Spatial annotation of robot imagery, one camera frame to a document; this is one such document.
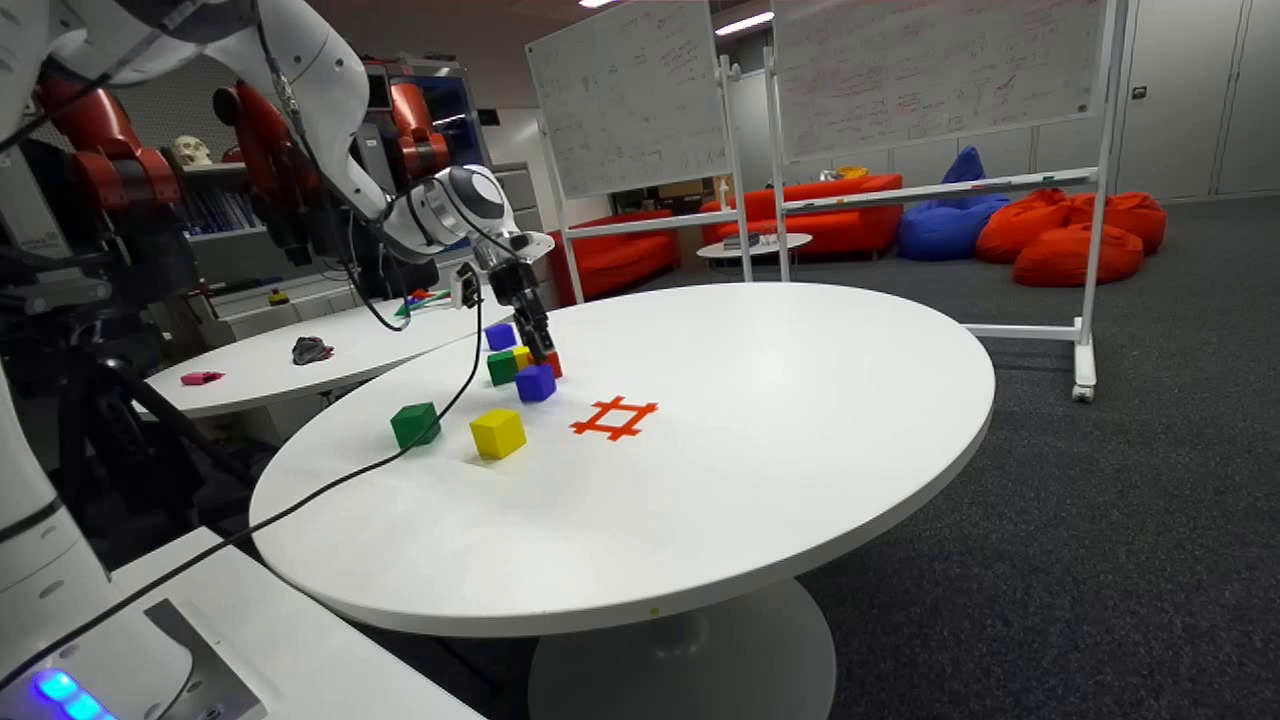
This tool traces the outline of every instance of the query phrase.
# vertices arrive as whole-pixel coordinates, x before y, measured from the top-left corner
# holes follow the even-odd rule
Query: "blue cube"
[[[516,350],[516,327],[511,325],[493,325],[483,327],[489,353],[508,353]]]
[[[516,378],[516,394],[522,394],[522,406],[539,406],[539,402],[555,395],[555,378],[543,366],[529,366]]]

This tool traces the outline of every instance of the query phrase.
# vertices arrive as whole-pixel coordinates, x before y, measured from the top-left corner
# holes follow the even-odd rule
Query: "metal pole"
[[[771,170],[771,231],[777,231],[777,250],[779,250],[779,282],[791,282],[791,250],[790,250],[790,181],[784,181],[784,111],[779,111],[779,90],[777,90],[777,56],[771,47],[763,47],[763,85],[767,85],[767,170]]]
[[[734,67],[727,67],[727,56],[719,56],[716,90],[719,90],[723,156],[727,156],[734,204],[738,204],[738,241],[741,241],[738,250],[741,250],[741,260],[744,260],[744,284],[751,284],[744,163],[738,156],[738,130],[734,130],[734,111],[727,111],[727,82],[734,82]]]
[[[790,210],[790,215],[799,215],[799,212],[832,212],[832,210],[883,210],[883,204],[937,200],[937,197],[1070,190],[1070,183],[1095,183],[1095,170],[1060,170],[1060,172],[1027,172],[1027,176],[985,176],[985,181],[967,181],[967,183],[916,183],[916,190],[894,190],[894,194],[790,200],[784,210]]]
[[[1124,105],[1124,61],[1134,41],[1134,5],[1112,0],[1112,46],[1105,53],[1107,90],[1105,90],[1105,146],[1095,163],[1095,204],[1092,204],[1092,231],[1088,231],[1088,276],[1084,276],[1084,311],[1082,334],[1092,337],[1092,311],[1095,311],[1095,267],[1101,267],[1101,246],[1107,228],[1107,197],[1115,181],[1115,146],[1120,146],[1120,105]]]
[[[567,284],[573,284],[573,304],[583,304],[583,276],[577,273],[577,253],[573,253],[573,228],[567,228],[567,212],[565,212],[565,183],[559,183],[559,163],[555,163],[555,142],[547,134],[547,122],[538,122],[539,136],[543,136],[543,156],[547,156],[547,172],[555,183],[555,215],[559,215],[559,246],[565,246],[565,267],[567,267]]]
[[[635,238],[635,231],[656,231],[656,228],[706,228],[706,225],[723,225],[738,222],[738,212],[697,212],[697,215],[656,215],[656,222],[621,222],[621,225],[589,225],[577,228],[573,238]]]

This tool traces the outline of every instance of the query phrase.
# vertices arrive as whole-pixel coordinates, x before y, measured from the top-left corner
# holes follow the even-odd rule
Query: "whiteboard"
[[[565,197],[727,172],[708,0],[631,0],[529,46]]]
[[[790,156],[1101,110],[1107,0],[777,0]]]

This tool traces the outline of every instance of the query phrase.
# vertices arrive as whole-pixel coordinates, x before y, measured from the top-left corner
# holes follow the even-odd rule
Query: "blue bean bag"
[[[963,149],[945,183],[985,181],[985,156]],[[909,204],[903,225],[896,231],[896,253],[913,260],[960,260],[976,253],[976,238],[989,228],[992,212],[1006,197],[956,197],[956,200],[925,200]]]

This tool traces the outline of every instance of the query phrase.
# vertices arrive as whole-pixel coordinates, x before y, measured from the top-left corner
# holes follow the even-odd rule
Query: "red tape grid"
[[[610,414],[631,414],[626,423],[603,423]],[[626,437],[639,437],[639,423],[644,418],[653,418],[656,406],[626,406],[626,395],[611,395],[610,406],[595,402],[595,418],[589,421],[577,421],[573,428],[583,437],[583,433],[599,433],[610,437],[611,443],[626,441]]]

